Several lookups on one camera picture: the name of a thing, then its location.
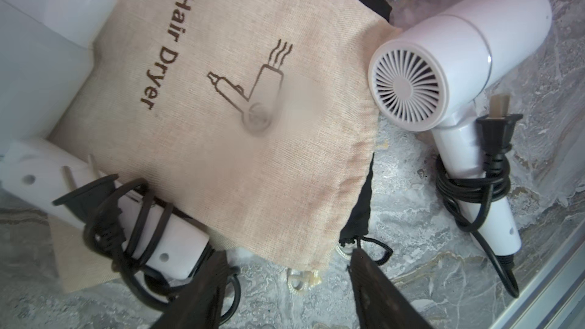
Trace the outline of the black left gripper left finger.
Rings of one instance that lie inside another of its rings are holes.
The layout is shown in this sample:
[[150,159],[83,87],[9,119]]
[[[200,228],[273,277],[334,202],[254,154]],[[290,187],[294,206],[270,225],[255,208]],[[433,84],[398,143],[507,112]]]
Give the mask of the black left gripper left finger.
[[215,252],[152,329],[218,328],[228,275],[225,251]]

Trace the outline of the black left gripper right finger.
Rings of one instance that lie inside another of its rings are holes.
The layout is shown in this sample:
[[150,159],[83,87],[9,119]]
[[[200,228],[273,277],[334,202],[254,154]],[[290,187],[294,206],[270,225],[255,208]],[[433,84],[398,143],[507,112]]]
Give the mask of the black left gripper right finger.
[[370,256],[353,250],[348,268],[361,329],[431,329]]

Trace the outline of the white hair dryer right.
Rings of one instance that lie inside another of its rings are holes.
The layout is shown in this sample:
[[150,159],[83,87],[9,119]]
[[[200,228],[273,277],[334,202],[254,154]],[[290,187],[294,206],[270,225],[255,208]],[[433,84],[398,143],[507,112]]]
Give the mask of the white hair dryer right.
[[486,115],[475,100],[533,55],[551,28],[548,0],[463,0],[382,44],[369,66],[381,113],[437,147],[436,189],[457,227],[472,236],[513,298],[521,249],[507,198],[507,154],[520,114],[497,94]]

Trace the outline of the white hair dryer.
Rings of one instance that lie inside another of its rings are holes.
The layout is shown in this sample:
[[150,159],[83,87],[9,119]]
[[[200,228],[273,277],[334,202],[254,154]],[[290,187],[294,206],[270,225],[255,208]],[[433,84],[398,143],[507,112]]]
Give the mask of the white hair dryer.
[[[146,179],[123,183],[52,137],[97,68],[95,43],[117,2],[1,0],[1,182],[80,230],[84,245],[162,316],[220,251]],[[229,265],[219,327],[241,298],[239,270]]]
[[533,55],[551,28],[548,0],[463,0],[382,44],[369,66],[381,113],[437,147],[436,189],[457,227],[472,236],[513,298],[521,249],[507,198],[507,154],[520,114],[497,94],[486,115],[475,100]]

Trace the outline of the white hair dryer left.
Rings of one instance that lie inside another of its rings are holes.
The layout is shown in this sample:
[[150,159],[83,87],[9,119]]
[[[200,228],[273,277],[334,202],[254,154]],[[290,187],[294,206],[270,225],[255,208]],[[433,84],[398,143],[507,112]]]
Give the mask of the white hair dryer left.
[[[123,183],[52,137],[97,68],[95,43],[117,2],[1,0],[1,182],[80,230],[84,245],[162,316],[220,251],[146,179]],[[219,327],[241,298],[239,270],[229,265]]]

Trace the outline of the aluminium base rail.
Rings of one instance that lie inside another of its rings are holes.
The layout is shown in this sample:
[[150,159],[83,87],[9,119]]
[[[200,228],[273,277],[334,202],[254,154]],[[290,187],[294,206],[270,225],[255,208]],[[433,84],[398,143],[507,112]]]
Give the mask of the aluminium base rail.
[[584,225],[571,234],[492,327],[584,327]]

